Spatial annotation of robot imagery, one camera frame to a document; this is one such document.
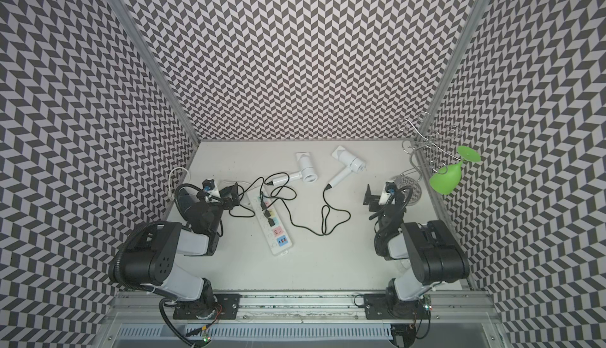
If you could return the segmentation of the white power strip colourful sockets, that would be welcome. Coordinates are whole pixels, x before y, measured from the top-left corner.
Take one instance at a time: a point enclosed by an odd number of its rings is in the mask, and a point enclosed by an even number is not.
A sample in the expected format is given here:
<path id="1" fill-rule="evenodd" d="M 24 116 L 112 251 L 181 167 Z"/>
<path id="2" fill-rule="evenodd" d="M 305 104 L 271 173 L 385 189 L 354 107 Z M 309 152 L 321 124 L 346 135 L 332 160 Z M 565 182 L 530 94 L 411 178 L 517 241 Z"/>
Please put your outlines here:
<path id="1" fill-rule="evenodd" d="M 261 187 L 255 187 L 246 193 L 249 204 L 255 213 L 262 234 L 274 256 L 286 255 L 294 245 L 283 225 L 282 219 L 268 199 L 260 191 Z"/>

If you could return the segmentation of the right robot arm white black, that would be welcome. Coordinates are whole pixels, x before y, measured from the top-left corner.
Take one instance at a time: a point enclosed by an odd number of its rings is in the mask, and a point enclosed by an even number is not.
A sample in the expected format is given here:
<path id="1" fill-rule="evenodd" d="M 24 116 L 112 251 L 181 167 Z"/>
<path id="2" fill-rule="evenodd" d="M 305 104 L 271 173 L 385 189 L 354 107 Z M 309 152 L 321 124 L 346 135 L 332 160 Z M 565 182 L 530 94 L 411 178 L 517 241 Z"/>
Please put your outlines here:
<path id="1" fill-rule="evenodd" d="M 427 316 L 431 311 L 421 299 L 435 286 L 455 283 L 470 275 L 468 256 L 442 220 L 427 223 L 405 222 L 413 196 L 412 186 L 397 187 L 386 182 L 380 195 L 365 191 L 363 204 L 376 222 L 373 247 L 385 261 L 408 261 L 410 267 L 389 281 L 383 296 L 374 302 L 365 297 L 365 306 L 378 316 L 396 319 Z"/>

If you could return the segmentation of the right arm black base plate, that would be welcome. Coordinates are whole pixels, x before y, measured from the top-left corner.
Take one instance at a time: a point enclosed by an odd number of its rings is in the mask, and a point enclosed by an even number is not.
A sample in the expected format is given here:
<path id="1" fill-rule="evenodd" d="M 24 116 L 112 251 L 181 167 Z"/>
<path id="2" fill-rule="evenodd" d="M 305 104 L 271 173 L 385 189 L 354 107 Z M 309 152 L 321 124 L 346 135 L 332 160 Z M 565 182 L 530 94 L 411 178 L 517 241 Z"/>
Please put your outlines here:
<path id="1" fill-rule="evenodd" d="M 431 311 L 418 299 L 402 301 L 396 295 L 363 294 L 367 320 L 412 320 L 423 321 L 430 318 Z"/>

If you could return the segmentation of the green plastic wine glass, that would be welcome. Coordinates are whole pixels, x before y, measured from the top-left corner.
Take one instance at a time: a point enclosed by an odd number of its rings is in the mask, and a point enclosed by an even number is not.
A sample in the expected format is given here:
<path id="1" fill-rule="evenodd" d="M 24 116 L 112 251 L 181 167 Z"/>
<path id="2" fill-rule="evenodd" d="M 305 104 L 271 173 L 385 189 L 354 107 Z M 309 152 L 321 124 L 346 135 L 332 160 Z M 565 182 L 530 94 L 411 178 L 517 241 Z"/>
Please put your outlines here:
<path id="1" fill-rule="evenodd" d="M 451 194 L 462 180 L 462 165 L 464 163 L 479 163 L 481 155 L 476 150 L 460 145 L 457 147 L 460 160 L 440 168 L 430 179 L 429 185 L 441 195 Z"/>

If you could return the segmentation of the aluminium front rail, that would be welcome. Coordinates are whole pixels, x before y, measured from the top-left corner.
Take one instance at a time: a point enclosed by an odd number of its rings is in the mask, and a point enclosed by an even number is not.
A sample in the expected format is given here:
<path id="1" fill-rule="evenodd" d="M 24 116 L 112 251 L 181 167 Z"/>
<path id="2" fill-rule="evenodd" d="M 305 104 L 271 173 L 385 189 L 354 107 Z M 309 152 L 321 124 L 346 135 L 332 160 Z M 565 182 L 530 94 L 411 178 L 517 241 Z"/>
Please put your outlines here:
<path id="1" fill-rule="evenodd" d="M 216 291 L 240 294 L 235 320 L 243 324 L 407 323 L 412 320 L 367 320 L 363 294 L 384 291 Z M 431 307 L 431 323 L 498 323 L 500 318 L 485 291 L 430 291 L 421 299 Z"/>

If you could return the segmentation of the white blow dryer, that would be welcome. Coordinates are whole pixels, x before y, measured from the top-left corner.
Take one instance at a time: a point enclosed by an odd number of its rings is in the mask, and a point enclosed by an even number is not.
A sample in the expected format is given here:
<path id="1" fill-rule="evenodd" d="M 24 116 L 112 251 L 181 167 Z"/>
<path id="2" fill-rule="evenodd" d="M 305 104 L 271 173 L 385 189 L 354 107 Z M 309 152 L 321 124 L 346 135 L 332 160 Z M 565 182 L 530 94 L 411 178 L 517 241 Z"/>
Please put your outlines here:
<path id="1" fill-rule="evenodd" d="M 349 175 L 358 174 L 366 169 L 366 162 L 363 159 L 341 145 L 334 150 L 331 156 L 338 160 L 344 168 L 328 182 L 328 185 L 325 187 L 326 190 L 337 187 Z"/>
<path id="2" fill-rule="evenodd" d="M 312 162 L 309 152 L 297 152 L 295 154 L 298 171 L 294 173 L 281 174 L 269 182 L 271 186 L 284 186 L 288 183 L 301 181 L 306 184 L 314 183 L 318 179 L 318 174 Z"/>

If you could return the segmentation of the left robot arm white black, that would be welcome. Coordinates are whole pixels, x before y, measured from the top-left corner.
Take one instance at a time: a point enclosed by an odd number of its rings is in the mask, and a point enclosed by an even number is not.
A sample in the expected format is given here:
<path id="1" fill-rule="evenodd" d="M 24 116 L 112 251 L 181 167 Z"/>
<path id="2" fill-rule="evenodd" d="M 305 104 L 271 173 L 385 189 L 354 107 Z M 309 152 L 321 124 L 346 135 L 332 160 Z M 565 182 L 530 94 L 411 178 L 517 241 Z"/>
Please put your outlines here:
<path id="1" fill-rule="evenodd" d="M 165 298 L 161 310 L 172 309 L 175 320 L 233 320 L 241 295 L 216 294 L 210 280 L 188 272 L 175 260 L 215 254 L 223 236 L 223 213 L 241 201 L 238 184 L 219 188 L 213 179 L 201 186 L 183 183 L 174 196 L 183 221 L 137 225 L 110 263 L 110 280 Z"/>

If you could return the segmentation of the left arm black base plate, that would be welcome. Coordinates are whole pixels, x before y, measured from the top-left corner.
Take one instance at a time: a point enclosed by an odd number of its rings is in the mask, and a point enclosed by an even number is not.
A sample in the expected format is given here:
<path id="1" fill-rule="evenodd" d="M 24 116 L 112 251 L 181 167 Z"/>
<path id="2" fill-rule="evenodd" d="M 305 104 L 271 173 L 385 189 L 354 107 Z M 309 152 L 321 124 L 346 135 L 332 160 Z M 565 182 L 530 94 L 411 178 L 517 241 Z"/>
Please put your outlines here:
<path id="1" fill-rule="evenodd" d="M 196 301 L 177 302 L 173 311 L 173 318 L 179 321 L 205 321 L 235 320 L 239 306 L 240 294 L 215 294 L 209 298 L 205 296 Z"/>

